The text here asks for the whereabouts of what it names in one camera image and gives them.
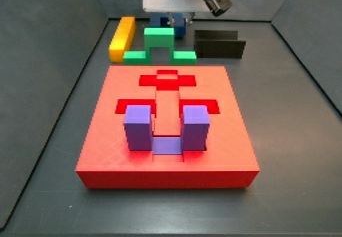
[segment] plastic block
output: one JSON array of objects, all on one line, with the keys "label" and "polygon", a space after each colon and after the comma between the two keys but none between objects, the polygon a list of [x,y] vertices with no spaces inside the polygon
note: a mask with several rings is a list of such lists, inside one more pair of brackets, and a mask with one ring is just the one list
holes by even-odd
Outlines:
[{"label": "plastic block", "polygon": [[179,90],[179,87],[195,87],[197,79],[194,75],[178,75],[178,78],[163,78],[166,73],[158,75],[142,75],[139,86],[156,87],[156,90]]},{"label": "plastic block", "polygon": [[[182,13],[174,13],[174,29],[175,37],[182,38],[186,36],[186,18]],[[168,25],[168,16],[166,13],[152,13],[150,17],[150,27],[170,27]]]},{"label": "plastic block", "polygon": [[126,110],[124,131],[130,151],[151,151],[151,106],[130,105]]},{"label": "plastic block", "polygon": [[115,31],[115,35],[110,44],[111,62],[122,63],[124,52],[131,49],[131,43],[135,34],[135,18],[123,17]]},{"label": "plastic block", "polygon": [[195,30],[195,51],[199,58],[242,58],[246,41],[238,31]]},{"label": "plastic block", "polygon": [[186,23],[186,18],[182,13],[174,13],[172,14],[175,23],[174,23],[174,28],[175,28],[175,37],[182,38],[186,36],[187,33],[187,23]]},{"label": "plastic block", "polygon": [[154,155],[182,155],[181,137],[154,137]]},{"label": "plastic block", "polygon": [[181,136],[179,93],[158,91],[154,136]]},{"label": "plastic block", "polygon": [[205,151],[210,127],[207,107],[190,105],[183,107],[182,151]]},{"label": "plastic block", "polygon": [[148,53],[151,48],[167,47],[170,53],[174,52],[175,31],[174,28],[146,28],[144,48]]},{"label": "plastic block", "polygon": [[[181,97],[203,93],[218,101],[221,113],[210,115],[205,152],[154,155],[131,152],[126,140],[124,115],[115,114],[118,98],[131,90],[136,96],[159,91],[138,85],[140,75],[158,70],[194,75],[195,87],[181,87]],[[112,66],[108,69],[76,172],[87,188],[245,188],[259,172],[246,126],[225,66]]]},{"label": "plastic block", "polygon": [[172,65],[195,65],[197,53],[194,51],[175,51],[171,64]]},{"label": "plastic block", "polygon": [[126,51],[123,61],[126,65],[151,65],[151,56],[146,51]]}]

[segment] red platform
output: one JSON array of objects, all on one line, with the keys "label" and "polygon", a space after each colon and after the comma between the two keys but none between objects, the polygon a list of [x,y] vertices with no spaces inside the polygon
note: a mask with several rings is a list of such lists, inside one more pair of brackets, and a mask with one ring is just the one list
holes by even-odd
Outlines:
[{"label": "red platform", "polygon": [[[166,111],[158,113],[159,90],[178,92],[179,109],[189,104],[207,105],[211,125],[206,151],[154,155],[152,151],[128,150],[123,127],[127,105],[151,104],[158,135],[163,134],[163,119],[179,120],[175,107],[168,111],[164,106]],[[179,124],[170,126],[168,131]],[[249,187],[259,165],[225,67],[111,66],[76,172],[87,188]]]}]

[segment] purple block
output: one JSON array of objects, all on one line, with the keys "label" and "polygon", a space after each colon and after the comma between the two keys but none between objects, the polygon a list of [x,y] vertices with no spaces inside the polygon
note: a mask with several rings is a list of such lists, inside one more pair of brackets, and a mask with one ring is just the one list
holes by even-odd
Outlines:
[{"label": "purple block", "polygon": [[181,137],[154,137],[154,154],[182,155]]},{"label": "purple block", "polygon": [[182,151],[205,151],[210,127],[209,110],[205,105],[183,107],[182,117]]},{"label": "purple block", "polygon": [[127,106],[124,131],[130,151],[152,150],[152,123],[150,105]]}]

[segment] yellow block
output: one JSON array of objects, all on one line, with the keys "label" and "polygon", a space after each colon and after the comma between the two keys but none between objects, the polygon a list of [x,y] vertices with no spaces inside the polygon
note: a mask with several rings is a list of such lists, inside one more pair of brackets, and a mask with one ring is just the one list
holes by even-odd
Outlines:
[{"label": "yellow block", "polygon": [[131,49],[135,34],[135,17],[123,17],[110,44],[110,59],[114,63],[123,62],[123,55]]}]

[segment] black block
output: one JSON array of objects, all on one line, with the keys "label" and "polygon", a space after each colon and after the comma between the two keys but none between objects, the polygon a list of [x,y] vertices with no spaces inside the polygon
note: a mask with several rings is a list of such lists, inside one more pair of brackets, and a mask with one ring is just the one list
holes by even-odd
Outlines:
[{"label": "black block", "polygon": [[195,30],[198,58],[242,58],[245,46],[238,31]]}]

